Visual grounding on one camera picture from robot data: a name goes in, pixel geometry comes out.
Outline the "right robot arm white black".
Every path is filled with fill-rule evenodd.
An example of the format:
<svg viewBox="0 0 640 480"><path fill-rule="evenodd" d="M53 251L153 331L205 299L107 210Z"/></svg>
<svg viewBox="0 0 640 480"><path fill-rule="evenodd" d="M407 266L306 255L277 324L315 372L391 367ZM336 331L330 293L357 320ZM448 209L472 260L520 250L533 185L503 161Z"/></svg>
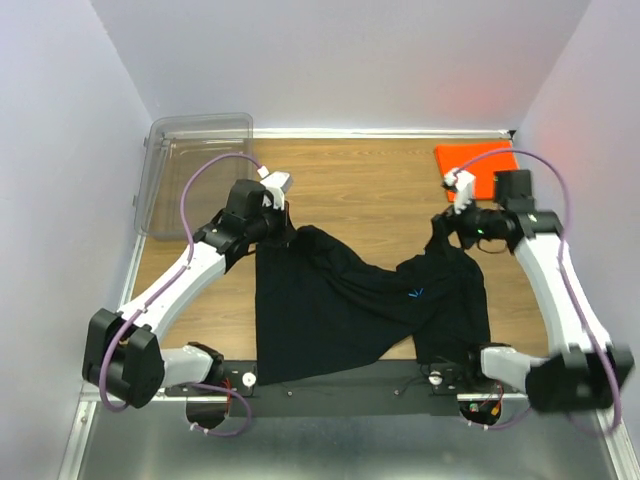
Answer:
<svg viewBox="0 0 640 480"><path fill-rule="evenodd" d="M495 210L477 206L475 177L466 170L452 169L443 185L454 195L444 215L446 232L456 233L465 248L481 240L506 243L531 285L549 350L539 358L511 346L483 346L478 357L461 365L462 384L480 392L500 381L526 394L539 413L618 411L633 355L613 345L590 307L558 215L536 206L530 171L495 174Z"/></svg>

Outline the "black t-shirt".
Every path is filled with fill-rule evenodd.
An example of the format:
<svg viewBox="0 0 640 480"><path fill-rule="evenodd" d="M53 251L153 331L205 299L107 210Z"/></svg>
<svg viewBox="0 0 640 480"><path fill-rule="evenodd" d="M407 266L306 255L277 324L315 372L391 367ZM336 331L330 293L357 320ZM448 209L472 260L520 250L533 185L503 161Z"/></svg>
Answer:
<svg viewBox="0 0 640 480"><path fill-rule="evenodd" d="M406 338L421 364L463 363L491 339L484 275L444 241L386 270L302 226L286 244L258 245L255 280L261 385L367 366Z"/></svg>

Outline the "clear plastic bin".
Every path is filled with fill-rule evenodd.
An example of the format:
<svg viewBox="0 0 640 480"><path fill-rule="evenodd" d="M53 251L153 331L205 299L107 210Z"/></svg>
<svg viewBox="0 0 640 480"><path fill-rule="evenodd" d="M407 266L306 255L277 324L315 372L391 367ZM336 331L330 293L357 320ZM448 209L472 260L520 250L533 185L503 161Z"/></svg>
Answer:
<svg viewBox="0 0 640 480"><path fill-rule="evenodd" d="M191 229L207 223L227 202L239 179L257 178L253 118L247 113L182 115L151 125L134 225L160 241L183 240L184 212Z"/></svg>

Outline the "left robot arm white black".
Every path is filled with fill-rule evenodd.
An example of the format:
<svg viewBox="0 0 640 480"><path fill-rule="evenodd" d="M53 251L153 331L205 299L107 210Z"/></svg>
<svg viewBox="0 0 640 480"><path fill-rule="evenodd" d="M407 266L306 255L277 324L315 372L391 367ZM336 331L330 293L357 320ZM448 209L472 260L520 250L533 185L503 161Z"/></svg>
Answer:
<svg viewBox="0 0 640 480"><path fill-rule="evenodd" d="M220 387L216 351L200 344L163 349L160 343L184 310L248 256L251 246L284 237L285 195L292 183L290 174L279 171L261 181L237 181L226 207L190 236L178 260L149 288L114 312L93 315L82 377L98 388L108 409L141 408L165 387L189 384L201 395Z"/></svg>

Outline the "folded orange t-shirt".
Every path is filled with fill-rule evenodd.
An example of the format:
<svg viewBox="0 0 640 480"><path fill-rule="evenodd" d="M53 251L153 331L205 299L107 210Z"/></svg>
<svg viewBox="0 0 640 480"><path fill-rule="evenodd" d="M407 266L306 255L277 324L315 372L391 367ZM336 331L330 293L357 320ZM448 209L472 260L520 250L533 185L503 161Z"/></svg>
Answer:
<svg viewBox="0 0 640 480"><path fill-rule="evenodd" d="M473 158L487 152L499 149L510 149L509 141L493 141L470 144L439 144L434 149L434 155L442 176L450 170L463 166ZM476 177L475 198L481 201L491 201L494 196L494 177L499 171L518 169L513 153L501 153L480 160L469 166L467 170Z"/></svg>

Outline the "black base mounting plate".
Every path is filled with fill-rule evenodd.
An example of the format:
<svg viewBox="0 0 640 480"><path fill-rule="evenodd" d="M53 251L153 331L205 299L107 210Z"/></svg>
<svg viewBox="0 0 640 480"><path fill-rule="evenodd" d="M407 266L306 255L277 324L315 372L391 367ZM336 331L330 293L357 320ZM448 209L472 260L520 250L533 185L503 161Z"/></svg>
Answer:
<svg viewBox="0 0 640 480"><path fill-rule="evenodd" d="M497 381L471 378L453 363L382 360L302 380L260 385L252 361L228 362L219 385L240 394L258 418L459 415L495 425L515 393Z"/></svg>

